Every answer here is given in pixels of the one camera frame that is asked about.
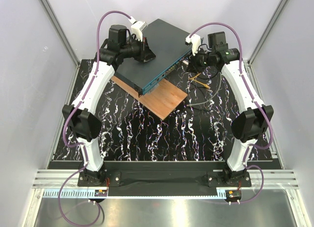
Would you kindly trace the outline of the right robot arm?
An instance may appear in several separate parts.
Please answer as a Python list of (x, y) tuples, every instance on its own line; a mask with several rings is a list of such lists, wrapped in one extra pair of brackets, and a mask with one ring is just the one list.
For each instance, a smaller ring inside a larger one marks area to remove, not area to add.
[(215, 67), (232, 89), (239, 116), (231, 125), (235, 140), (219, 179), (228, 186), (237, 186), (246, 178), (248, 156), (258, 138), (268, 129), (274, 110), (271, 105), (266, 106), (256, 93), (247, 73), (242, 70), (244, 64), (239, 50), (228, 47), (225, 33), (212, 33), (208, 40), (209, 50), (203, 50), (199, 35), (186, 37), (185, 43), (191, 45), (192, 51), (188, 69), (199, 73), (206, 67)]

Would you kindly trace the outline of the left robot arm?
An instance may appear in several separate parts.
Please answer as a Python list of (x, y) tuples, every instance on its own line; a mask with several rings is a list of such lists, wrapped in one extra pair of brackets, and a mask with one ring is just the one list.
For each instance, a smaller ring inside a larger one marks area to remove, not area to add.
[(102, 123), (95, 116), (96, 108), (103, 90), (126, 58), (140, 63), (155, 59), (156, 55), (143, 35), (146, 27), (147, 24), (142, 21), (136, 21), (130, 28), (112, 25), (108, 38), (102, 44), (97, 43), (95, 61), (81, 92), (71, 105), (66, 104), (62, 108), (65, 119), (62, 132), (64, 144), (72, 147), (66, 139), (69, 129), (77, 141), (74, 146), (80, 147), (83, 154), (83, 167), (79, 169), (81, 178), (96, 186), (107, 180), (98, 143)]

